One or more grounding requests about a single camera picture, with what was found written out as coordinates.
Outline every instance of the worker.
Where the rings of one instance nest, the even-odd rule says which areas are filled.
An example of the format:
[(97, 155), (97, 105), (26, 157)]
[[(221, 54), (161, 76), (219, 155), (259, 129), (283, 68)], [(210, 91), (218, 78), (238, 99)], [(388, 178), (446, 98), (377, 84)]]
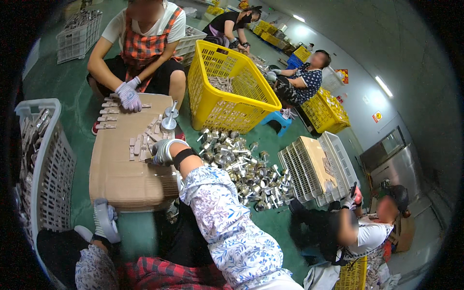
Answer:
[(265, 78), (274, 83), (282, 107), (299, 107), (317, 93), (322, 83), (322, 69), (328, 67), (330, 61), (330, 54), (318, 50), (308, 63), (293, 70), (273, 69)]
[[(242, 12), (226, 12), (216, 16), (203, 32), (207, 34), (205, 40), (226, 48), (238, 48), (250, 53), (250, 44), (245, 36), (245, 24), (258, 21), (261, 17), (261, 6), (250, 7)], [(237, 30), (238, 39), (232, 31)]]
[[(130, 289), (303, 289), (282, 268), (284, 256), (277, 241), (251, 221), (250, 210), (240, 204), (226, 171), (204, 166), (180, 139), (161, 140), (155, 146), (157, 164), (173, 163), (184, 180), (178, 228), (166, 254), (126, 264)], [(65, 269), (68, 279), (74, 274), (70, 283), (74, 281), (79, 290), (119, 289), (113, 245), (107, 239), (113, 232), (108, 235), (111, 227), (104, 229), (95, 216), (96, 210), (93, 236), (82, 228), (77, 230), (85, 238), (76, 238), (72, 232), (41, 231), (38, 251), (54, 274), (65, 277)], [(108, 216), (114, 219), (112, 211)], [(63, 237), (57, 245), (58, 239), (50, 236), (58, 235), (75, 238), (64, 242)]]
[(407, 189), (402, 185), (387, 188), (387, 193), (377, 205), (375, 214), (362, 214), (362, 194), (358, 187), (354, 197), (347, 196), (338, 205), (341, 209), (333, 211), (308, 210), (299, 201), (291, 202), (292, 228), (305, 223), (308, 226), (309, 237), (303, 249), (308, 256), (313, 256), (314, 262), (320, 258), (332, 265), (345, 265), (348, 261), (364, 257), (377, 250), (393, 230), (395, 220), (401, 216), (409, 217), (407, 209), (409, 198)]
[[(174, 51), (185, 36), (185, 12), (167, 0), (128, 0), (106, 26), (90, 55), (87, 81), (96, 96), (115, 92), (122, 106), (141, 111), (138, 92), (172, 96), (179, 108), (185, 94), (184, 67)], [(105, 59), (118, 41), (121, 53)]]

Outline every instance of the white shoe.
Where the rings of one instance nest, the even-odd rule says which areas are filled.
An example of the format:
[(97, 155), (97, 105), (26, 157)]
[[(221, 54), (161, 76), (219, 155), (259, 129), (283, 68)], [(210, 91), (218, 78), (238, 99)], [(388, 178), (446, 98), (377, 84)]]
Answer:
[(85, 226), (75, 226), (74, 231), (77, 232), (87, 243), (90, 243), (93, 233)]

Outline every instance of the cardboard sheet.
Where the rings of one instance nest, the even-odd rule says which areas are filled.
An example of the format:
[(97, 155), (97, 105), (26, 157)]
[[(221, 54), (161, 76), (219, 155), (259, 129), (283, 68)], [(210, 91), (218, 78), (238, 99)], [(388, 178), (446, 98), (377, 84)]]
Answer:
[(92, 202), (104, 197), (118, 209), (138, 211), (156, 209), (163, 202), (179, 195), (174, 166), (149, 165), (140, 162), (137, 155), (134, 161), (129, 160), (130, 138), (137, 140), (137, 135), (142, 134), (154, 118), (157, 119), (166, 107), (173, 104), (172, 98), (165, 95), (140, 94), (140, 100), (142, 103), (151, 103), (152, 107), (138, 113), (125, 112), (120, 107), (119, 114), (108, 115), (117, 116), (116, 122), (107, 122), (116, 124), (116, 129), (98, 131), (89, 172)]
[(325, 188), (328, 184), (332, 184), (332, 187), (337, 187), (337, 181), (333, 176), (330, 162), (319, 141), (304, 136), (301, 136), (300, 138), (302, 139), (303, 145), (309, 154), (309, 159), (311, 160), (322, 191), (326, 192)]

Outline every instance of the red shoe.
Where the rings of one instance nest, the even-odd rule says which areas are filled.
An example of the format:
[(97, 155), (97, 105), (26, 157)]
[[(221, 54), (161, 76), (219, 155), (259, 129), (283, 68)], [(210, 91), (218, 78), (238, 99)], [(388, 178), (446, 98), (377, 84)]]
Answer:
[(98, 133), (98, 129), (97, 129), (97, 125), (98, 125), (98, 124), (100, 124), (99, 121), (96, 121), (95, 123), (93, 123), (92, 134), (93, 134), (94, 136), (96, 136), (97, 133)]

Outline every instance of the white t-shirt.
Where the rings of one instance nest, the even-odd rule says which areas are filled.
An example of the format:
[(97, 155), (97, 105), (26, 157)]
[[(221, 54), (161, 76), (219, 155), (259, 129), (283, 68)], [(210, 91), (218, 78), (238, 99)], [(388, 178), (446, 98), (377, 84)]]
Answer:
[(360, 227), (358, 231), (358, 245), (349, 246), (350, 252), (354, 255), (364, 255), (380, 246), (393, 230), (391, 224), (374, 222), (377, 214), (366, 214), (358, 221)]
[[(142, 36), (153, 36), (162, 35), (164, 28), (169, 22), (174, 11), (177, 9), (177, 5), (171, 2), (163, 1), (163, 8), (160, 13), (163, 13), (152, 28), (146, 33), (140, 31), (139, 23), (136, 20), (132, 20), (132, 31)], [(168, 43), (173, 43), (185, 36), (185, 12), (182, 10), (174, 22), (171, 32), (168, 35)], [(102, 36), (111, 43), (114, 43), (119, 38), (119, 47), (122, 50), (122, 42), (124, 41), (124, 35), (126, 32), (126, 8), (124, 8), (118, 15), (116, 15), (106, 26)]]

